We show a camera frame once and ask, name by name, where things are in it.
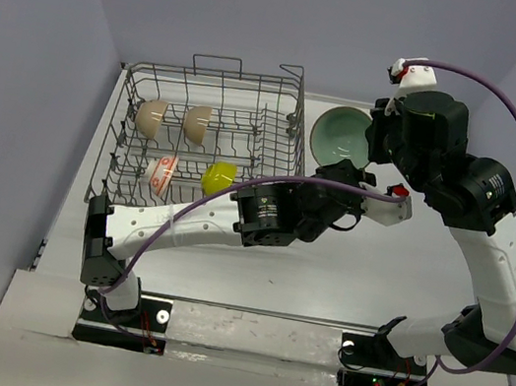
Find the orange patterned bowl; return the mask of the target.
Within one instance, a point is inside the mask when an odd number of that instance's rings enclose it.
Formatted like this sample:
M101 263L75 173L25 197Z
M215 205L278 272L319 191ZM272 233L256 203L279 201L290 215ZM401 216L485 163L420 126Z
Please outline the orange patterned bowl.
M152 190L154 195L160 197L166 192L178 161L178 156L170 155L153 159L148 163L142 181Z

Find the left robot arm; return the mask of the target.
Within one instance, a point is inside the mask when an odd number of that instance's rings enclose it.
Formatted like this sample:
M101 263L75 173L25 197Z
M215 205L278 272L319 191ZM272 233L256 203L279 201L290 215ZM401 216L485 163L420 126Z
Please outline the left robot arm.
M108 289L106 313L126 324L138 314L141 281L121 275L139 250L310 243L327 229L339 229L341 217L360 218L359 191L375 185L375 178L345 160L317 167L309 182L296 176L252 179L209 201L141 208L114 205L99 194L87 208L81 283Z

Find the celadon green bowl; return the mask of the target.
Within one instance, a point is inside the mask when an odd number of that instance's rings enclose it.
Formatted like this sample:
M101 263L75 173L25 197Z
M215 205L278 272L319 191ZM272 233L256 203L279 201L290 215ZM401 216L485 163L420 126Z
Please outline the celadon green bowl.
M352 106L336 106L314 121L310 132L310 152L320 165L349 160L356 168L369 165L365 132L371 126L369 115Z

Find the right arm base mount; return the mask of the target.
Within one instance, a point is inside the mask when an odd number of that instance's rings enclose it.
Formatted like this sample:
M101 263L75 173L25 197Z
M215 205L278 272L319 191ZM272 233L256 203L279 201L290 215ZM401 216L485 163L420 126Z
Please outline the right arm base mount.
M412 357L399 357L382 348L372 336L344 332L338 353L336 381L339 386L428 386L427 365Z

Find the yellow-green plastic bowl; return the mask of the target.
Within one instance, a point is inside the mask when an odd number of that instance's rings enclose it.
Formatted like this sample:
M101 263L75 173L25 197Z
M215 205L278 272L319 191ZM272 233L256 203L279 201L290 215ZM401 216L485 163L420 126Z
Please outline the yellow-green plastic bowl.
M229 188L236 178L237 167L229 162L211 164L202 175L201 188L204 196L211 196Z

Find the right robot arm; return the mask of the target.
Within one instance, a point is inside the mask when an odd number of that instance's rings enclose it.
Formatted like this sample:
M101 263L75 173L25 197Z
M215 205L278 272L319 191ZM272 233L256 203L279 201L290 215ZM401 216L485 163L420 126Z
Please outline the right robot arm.
M427 91L378 99L365 131L371 163L393 164L438 213L469 269L475 303L435 318L395 317L367 348L376 364L451 356L516 375L516 189L497 160L468 151L468 108Z

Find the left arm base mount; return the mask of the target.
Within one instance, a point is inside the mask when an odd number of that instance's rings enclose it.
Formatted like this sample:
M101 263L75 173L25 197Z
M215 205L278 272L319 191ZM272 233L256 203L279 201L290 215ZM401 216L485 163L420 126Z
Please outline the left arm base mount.
M120 312L101 310L101 299L94 288L86 287L84 296L71 333L75 340L133 353L163 355L172 301L142 295L139 309Z

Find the white bowl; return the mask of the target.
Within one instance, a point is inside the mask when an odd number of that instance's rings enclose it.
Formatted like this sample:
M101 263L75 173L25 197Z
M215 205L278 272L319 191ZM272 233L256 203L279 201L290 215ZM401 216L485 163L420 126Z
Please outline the white bowl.
M201 146L212 118L212 108L206 105L191 107L183 121L183 134L191 144Z
M161 99L144 101L139 106L135 117L137 131L147 139L154 140L161 128L168 104Z

